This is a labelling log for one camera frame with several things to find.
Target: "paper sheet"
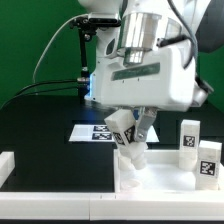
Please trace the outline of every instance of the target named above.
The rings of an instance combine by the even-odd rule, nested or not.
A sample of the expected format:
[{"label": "paper sheet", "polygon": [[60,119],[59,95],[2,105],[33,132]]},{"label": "paper sheet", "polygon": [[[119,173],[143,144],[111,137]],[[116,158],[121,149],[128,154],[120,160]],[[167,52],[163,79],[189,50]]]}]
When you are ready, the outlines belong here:
[{"label": "paper sheet", "polygon": [[[114,142],[106,125],[75,125],[70,142]],[[153,126],[148,131],[146,142],[159,142]]]}]

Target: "green wall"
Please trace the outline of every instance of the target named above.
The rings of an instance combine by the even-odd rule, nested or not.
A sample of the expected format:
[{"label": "green wall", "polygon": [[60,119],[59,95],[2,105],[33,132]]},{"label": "green wall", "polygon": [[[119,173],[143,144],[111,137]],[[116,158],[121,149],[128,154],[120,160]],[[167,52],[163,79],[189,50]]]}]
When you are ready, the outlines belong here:
[{"label": "green wall", "polygon": [[[77,0],[0,0],[0,105],[32,83],[36,63],[55,31],[85,13]],[[87,44],[90,71],[95,43]],[[209,101],[224,111],[224,48],[200,54],[198,73],[215,89]],[[77,30],[65,28],[50,48],[37,81],[75,78],[80,74]],[[76,94],[75,90],[58,94]]]},{"label": "green wall", "polygon": [[224,112],[224,47],[213,53],[200,53],[198,58],[198,74],[213,88],[214,93],[209,101]]}]

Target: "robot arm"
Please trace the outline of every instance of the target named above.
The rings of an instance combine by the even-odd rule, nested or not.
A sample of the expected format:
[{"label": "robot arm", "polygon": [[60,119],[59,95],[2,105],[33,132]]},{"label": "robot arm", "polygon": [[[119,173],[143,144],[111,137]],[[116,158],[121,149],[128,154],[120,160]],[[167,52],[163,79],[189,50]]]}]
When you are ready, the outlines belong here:
[{"label": "robot arm", "polygon": [[[192,104],[200,106],[212,91],[196,77],[194,37],[210,1],[79,0],[90,12],[88,22],[98,27],[96,68],[85,100],[137,109],[135,148],[136,142],[145,142],[157,110],[186,111]],[[130,152],[133,144],[126,147]]]}]

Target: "blue light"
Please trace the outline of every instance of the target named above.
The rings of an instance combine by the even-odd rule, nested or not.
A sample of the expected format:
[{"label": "blue light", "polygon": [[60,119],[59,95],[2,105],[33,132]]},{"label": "blue light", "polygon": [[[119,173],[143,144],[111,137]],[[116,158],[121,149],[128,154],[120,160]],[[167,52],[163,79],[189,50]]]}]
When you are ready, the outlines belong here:
[{"label": "blue light", "polygon": [[89,77],[89,93],[87,94],[88,97],[92,97],[92,83],[93,83],[93,75],[91,74]]}]

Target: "white cable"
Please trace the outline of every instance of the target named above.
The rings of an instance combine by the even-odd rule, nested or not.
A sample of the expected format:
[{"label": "white cable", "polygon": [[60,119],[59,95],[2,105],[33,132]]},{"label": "white cable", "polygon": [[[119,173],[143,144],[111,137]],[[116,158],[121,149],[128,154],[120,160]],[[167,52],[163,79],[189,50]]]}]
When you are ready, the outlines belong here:
[{"label": "white cable", "polygon": [[77,17],[80,17],[80,16],[88,16],[88,14],[83,14],[83,15],[75,16],[75,17],[69,19],[69,20],[66,21],[66,22],[65,22],[65,23],[64,23],[64,24],[63,24],[63,25],[56,31],[56,33],[53,35],[53,37],[52,37],[51,40],[49,41],[48,45],[47,45],[46,48],[44,49],[44,51],[43,51],[43,53],[42,53],[42,55],[41,55],[41,57],[40,57],[40,59],[39,59],[37,65],[36,65],[36,67],[35,67],[35,70],[34,70],[34,72],[33,72],[33,84],[36,83],[36,76],[37,76],[38,68],[40,67],[41,62],[43,61],[43,59],[44,59],[44,57],[45,57],[45,55],[46,55],[48,49],[50,48],[51,44],[53,43],[53,41],[55,40],[55,38],[57,37],[57,35],[61,32],[61,30],[62,30],[65,26],[67,26],[67,25],[70,23],[70,21],[75,20]]}]

